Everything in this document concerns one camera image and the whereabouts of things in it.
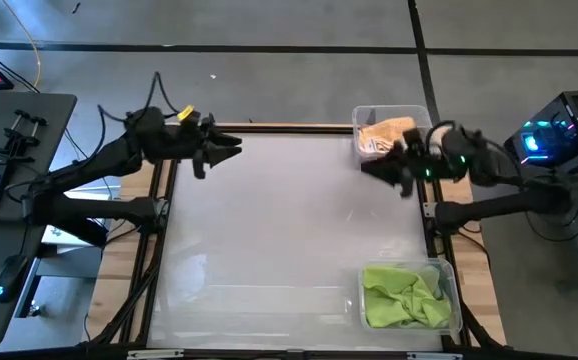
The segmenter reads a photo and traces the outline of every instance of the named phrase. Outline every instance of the green cloth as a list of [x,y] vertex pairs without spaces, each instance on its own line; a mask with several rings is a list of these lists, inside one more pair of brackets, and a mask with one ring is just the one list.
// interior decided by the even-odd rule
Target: green cloth
[[447,326],[451,303],[438,287],[439,277],[438,269],[433,266],[418,272],[389,266],[365,267],[367,322],[374,328]]

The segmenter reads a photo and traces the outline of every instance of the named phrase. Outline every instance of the clear plastic bin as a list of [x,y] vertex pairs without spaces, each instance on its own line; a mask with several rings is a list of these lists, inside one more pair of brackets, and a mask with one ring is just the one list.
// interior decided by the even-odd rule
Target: clear plastic bin
[[434,266],[440,271],[440,279],[438,281],[438,286],[445,294],[449,301],[451,302],[451,318],[449,319],[447,326],[443,328],[404,328],[404,327],[384,327],[384,328],[373,328],[367,322],[367,316],[365,314],[365,291],[363,287],[363,269],[360,269],[358,275],[358,288],[360,294],[360,322],[365,329],[369,331],[392,331],[392,332],[409,332],[409,333],[436,333],[439,335],[455,335],[462,328],[462,313],[460,312],[460,301],[458,298],[458,288],[456,286],[456,276],[453,271],[453,267],[447,260],[444,259],[425,259],[425,260],[376,260],[369,261],[365,264],[366,266],[393,266],[397,268],[404,268],[411,271],[417,271],[422,269],[427,265]]
[[351,114],[353,122],[353,147],[358,163],[380,157],[379,154],[369,155],[360,150],[358,141],[360,127],[374,125],[394,118],[411,117],[416,127],[431,128],[431,119],[426,108],[419,105],[365,105],[356,106]]

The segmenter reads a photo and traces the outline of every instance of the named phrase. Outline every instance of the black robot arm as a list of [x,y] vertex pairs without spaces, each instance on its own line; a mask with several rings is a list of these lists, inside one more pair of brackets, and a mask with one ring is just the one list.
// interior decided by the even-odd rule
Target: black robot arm
[[519,187],[517,194],[502,196],[470,204],[439,202],[433,212],[439,231],[455,232],[468,221],[531,211],[540,214],[566,213],[571,208],[570,192],[559,182],[525,181],[520,176],[502,176],[499,157],[488,148],[491,142],[479,131],[463,128],[447,131],[438,151],[429,146],[430,136],[423,141],[418,129],[403,134],[404,144],[395,142],[383,157],[361,165],[368,173],[390,185],[401,184],[403,197],[413,191],[414,180],[452,179],[458,181],[469,173],[470,180],[479,186],[507,184]]
[[159,108],[150,107],[131,114],[124,122],[125,133],[82,162],[74,162],[38,177],[22,197],[23,218],[31,225],[54,225],[80,239],[103,246],[107,231],[90,218],[126,219],[141,231],[152,232],[160,224],[166,204],[142,197],[131,201],[70,199],[65,191],[105,176],[124,176],[140,170],[143,158],[191,159],[194,175],[205,177],[210,167],[241,152],[241,140],[220,133],[210,114],[201,119],[193,111],[179,124],[165,124]]

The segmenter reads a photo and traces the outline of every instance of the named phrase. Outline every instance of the wooden table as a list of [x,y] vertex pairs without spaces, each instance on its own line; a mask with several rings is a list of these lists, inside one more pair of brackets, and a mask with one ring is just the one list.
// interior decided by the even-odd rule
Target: wooden table
[[[164,194],[168,168],[169,165],[165,163],[162,176],[160,177],[158,196]],[[123,177],[121,179],[121,199],[130,200],[138,196],[147,196],[152,174],[153,166],[145,163],[139,172]],[[427,198],[429,201],[433,201],[433,191],[431,191],[431,187],[427,186],[426,189]],[[467,178],[456,184],[450,181],[443,181],[442,191],[445,200],[461,203],[472,201],[471,188]],[[468,224],[468,226],[470,229],[478,228],[478,224],[475,223]],[[121,233],[131,227],[132,225],[125,224],[115,233]],[[482,243],[480,234],[469,233],[469,235]],[[112,319],[127,297],[136,259],[138,239],[139,235],[133,233],[110,244],[105,249],[89,309],[87,326],[92,338],[98,335]],[[149,241],[145,268],[151,259],[154,241],[155,236],[152,236]],[[498,312],[498,304],[491,274],[487,265],[487,257],[481,249],[460,235],[453,236],[452,243],[457,262],[457,275],[460,280],[462,296],[465,303],[478,318],[481,325],[487,329],[489,334],[498,342],[505,344],[505,336]],[[136,306],[136,314],[134,316],[130,337],[131,340],[135,339],[140,327],[142,309],[143,301],[140,301]]]
[[[164,195],[167,176],[169,174],[168,170],[169,162],[165,161],[160,176],[157,196]],[[139,172],[124,176],[121,179],[120,199],[131,200],[136,197],[148,196],[153,172],[154,166],[145,161]],[[118,228],[118,230],[110,234],[109,237],[111,238],[115,236],[115,234],[121,234],[131,228],[133,228],[133,225],[127,222]],[[100,263],[100,270],[98,271],[98,279],[96,280],[96,286],[89,307],[87,329],[91,338],[100,334],[102,329],[104,329],[107,323],[111,321],[114,315],[116,315],[116,312],[127,298],[131,283],[131,274],[136,260],[139,238],[140,234],[133,232],[118,239],[118,241],[109,244],[105,248],[102,262]],[[151,260],[155,240],[155,235],[152,235],[149,238],[143,271],[147,268],[149,261]],[[143,294],[136,305],[136,312],[134,314],[131,328],[131,340],[135,339],[140,329],[144,297],[145,295]]]

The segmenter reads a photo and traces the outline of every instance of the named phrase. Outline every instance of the computer tower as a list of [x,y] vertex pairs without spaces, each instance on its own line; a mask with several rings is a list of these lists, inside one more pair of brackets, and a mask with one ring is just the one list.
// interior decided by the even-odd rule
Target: computer tower
[[565,91],[504,143],[522,164],[553,168],[578,155],[578,91]]

